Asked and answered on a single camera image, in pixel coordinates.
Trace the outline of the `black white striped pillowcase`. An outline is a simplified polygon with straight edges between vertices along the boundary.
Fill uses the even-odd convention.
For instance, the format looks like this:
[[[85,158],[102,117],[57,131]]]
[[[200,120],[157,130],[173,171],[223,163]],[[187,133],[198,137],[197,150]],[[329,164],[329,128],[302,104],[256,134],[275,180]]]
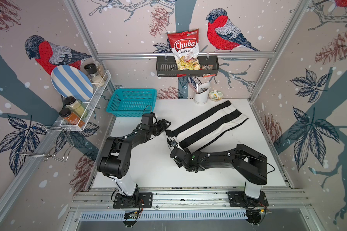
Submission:
[[[209,146],[226,132],[240,127],[248,119],[230,101],[225,101],[165,133],[167,137],[174,138],[183,150],[188,149],[193,153]]]

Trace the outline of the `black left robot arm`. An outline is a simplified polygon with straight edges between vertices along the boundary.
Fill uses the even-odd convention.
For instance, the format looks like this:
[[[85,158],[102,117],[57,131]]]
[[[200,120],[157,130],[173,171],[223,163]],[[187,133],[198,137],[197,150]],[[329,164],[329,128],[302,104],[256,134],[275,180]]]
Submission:
[[[128,175],[132,149],[160,136],[170,125],[168,120],[157,120],[152,114],[144,114],[131,133],[106,139],[101,157],[96,163],[97,171],[114,180],[123,196],[138,197],[138,185]]]

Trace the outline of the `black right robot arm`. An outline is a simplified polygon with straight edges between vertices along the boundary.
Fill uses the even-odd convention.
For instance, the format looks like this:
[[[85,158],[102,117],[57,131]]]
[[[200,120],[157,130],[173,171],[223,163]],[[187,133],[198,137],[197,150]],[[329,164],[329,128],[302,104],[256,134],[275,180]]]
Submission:
[[[236,148],[221,152],[195,151],[181,149],[173,138],[167,138],[172,158],[178,167],[189,172],[205,171],[210,168],[233,168],[245,179],[245,195],[258,199],[261,188],[267,184],[268,159],[265,155],[245,144],[237,144]]]

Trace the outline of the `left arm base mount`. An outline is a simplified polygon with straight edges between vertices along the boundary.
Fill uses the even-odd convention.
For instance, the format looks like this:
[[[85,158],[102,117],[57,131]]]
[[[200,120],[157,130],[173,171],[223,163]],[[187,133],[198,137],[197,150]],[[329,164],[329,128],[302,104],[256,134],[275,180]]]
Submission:
[[[113,201],[113,208],[151,208],[153,202],[153,193],[141,192],[134,193],[132,196],[126,196],[117,193]]]

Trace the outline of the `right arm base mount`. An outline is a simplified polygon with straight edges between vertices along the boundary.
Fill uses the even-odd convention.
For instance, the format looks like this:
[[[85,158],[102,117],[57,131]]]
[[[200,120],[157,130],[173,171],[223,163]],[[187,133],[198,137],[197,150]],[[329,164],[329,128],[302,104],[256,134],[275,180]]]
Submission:
[[[229,204],[232,208],[254,209],[256,207],[268,207],[269,203],[263,191],[258,199],[246,196],[245,192],[234,191],[227,193]]]

